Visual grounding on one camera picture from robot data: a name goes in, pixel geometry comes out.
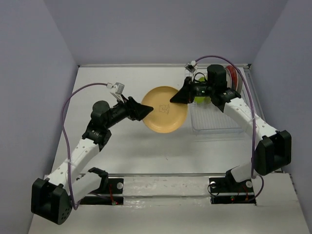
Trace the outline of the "lime green plate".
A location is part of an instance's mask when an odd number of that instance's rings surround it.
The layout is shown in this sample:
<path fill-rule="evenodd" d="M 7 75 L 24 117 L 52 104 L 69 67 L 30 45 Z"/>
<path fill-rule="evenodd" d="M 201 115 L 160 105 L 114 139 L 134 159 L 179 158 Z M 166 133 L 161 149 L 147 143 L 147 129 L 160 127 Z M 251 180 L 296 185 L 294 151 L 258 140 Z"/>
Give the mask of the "lime green plate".
<path fill-rule="evenodd" d="M 197 104 L 209 104 L 211 102 L 210 97 L 195 97 L 194 102 Z"/>

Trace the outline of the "plain yellow plate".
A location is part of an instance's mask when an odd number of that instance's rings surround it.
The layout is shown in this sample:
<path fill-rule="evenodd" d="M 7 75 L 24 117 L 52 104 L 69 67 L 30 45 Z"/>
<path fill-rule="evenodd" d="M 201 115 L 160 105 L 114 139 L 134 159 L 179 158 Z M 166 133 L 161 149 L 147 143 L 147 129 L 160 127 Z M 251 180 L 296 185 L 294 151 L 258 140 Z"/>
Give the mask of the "plain yellow plate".
<path fill-rule="evenodd" d="M 170 99 L 178 93 L 176 88 L 159 86 L 150 90 L 141 104 L 153 107 L 144 119 L 144 124 L 154 132 L 170 133 L 180 128 L 188 115 L 188 105 L 171 103 Z"/>

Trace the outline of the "red plate with teal flower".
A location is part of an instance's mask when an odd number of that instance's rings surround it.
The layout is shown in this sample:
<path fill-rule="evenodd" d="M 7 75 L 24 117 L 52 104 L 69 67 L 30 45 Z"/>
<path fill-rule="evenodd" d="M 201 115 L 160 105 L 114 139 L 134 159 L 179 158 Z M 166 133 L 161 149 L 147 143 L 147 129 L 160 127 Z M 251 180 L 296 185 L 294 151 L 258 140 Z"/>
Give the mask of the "red plate with teal flower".
<path fill-rule="evenodd" d="M 226 69 L 229 71 L 231 77 L 231 86 L 233 89 L 237 89 L 238 87 L 238 76 L 237 71 L 232 65 L 226 66 Z"/>

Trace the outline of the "small green red rimmed plate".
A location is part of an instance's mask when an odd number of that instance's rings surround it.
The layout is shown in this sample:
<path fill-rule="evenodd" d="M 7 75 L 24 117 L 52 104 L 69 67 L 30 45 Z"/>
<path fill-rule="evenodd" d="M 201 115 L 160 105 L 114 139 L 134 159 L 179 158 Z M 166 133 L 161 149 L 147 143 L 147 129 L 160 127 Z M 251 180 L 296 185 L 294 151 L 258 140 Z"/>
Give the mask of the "small green red rimmed plate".
<path fill-rule="evenodd" d="M 237 88 L 236 91 L 240 94 L 243 88 L 243 76 L 241 75 L 241 71 L 238 69 L 237 71 Z"/>

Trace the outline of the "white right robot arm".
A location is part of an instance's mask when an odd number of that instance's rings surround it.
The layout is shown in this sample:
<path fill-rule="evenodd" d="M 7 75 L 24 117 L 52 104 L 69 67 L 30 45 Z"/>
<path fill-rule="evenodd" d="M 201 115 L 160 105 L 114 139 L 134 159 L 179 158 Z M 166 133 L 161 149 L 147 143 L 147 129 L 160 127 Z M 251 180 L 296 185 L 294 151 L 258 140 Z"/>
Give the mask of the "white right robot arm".
<path fill-rule="evenodd" d="M 186 77 L 181 89 L 171 98 L 171 103 L 189 104 L 195 98 L 209 97 L 211 103 L 235 121 L 252 138 L 251 161 L 226 172 L 224 185 L 236 191 L 242 182 L 256 176 L 265 176 L 290 164 L 292 152 L 291 134 L 270 126 L 254 112 L 241 94 L 228 86 L 228 68 L 213 64 L 207 67 L 203 81 Z"/>

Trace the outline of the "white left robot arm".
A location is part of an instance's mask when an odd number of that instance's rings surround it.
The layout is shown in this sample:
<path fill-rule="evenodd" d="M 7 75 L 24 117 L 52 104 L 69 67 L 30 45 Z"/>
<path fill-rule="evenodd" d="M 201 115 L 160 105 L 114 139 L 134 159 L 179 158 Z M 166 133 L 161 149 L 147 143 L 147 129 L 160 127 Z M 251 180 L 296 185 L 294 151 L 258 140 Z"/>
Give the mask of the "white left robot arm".
<path fill-rule="evenodd" d="M 81 171 L 108 143 L 110 128 L 128 118 L 141 121 L 153 107 L 140 104 L 132 97 L 110 107 L 106 101 L 98 101 L 92 107 L 91 120 L 67 159 L 46 178 L 38 178 L 32 185 L 31 212 L 58 225 L 64 223 L 78 203 L 89 193 L 104 192 L 109 174 L 93 167 L 83 177 Z"/>

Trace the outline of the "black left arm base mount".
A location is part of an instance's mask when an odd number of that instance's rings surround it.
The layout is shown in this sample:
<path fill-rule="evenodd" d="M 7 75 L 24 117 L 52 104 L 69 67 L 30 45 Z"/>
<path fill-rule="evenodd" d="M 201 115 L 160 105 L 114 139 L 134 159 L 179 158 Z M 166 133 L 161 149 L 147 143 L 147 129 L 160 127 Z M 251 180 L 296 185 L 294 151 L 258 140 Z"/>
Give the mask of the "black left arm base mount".
<path fill-rule="evenodd" d="M 123 178 L 110 177 L 107 185 L 92 191 L 80 201 L 80 205 L 123 205 L 123 185 Z"/>

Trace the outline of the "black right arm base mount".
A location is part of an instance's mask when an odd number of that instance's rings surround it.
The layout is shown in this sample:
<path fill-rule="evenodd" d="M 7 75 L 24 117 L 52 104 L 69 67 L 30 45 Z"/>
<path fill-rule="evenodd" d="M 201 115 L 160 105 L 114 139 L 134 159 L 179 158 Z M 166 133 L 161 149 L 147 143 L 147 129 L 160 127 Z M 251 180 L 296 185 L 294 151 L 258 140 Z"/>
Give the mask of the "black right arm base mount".
<path fill-rule="evenodd" d="M 229 185 L 224 177 L 211 177 L 207 191 L 211 204 L 256 204 L 252 181 Z"/>

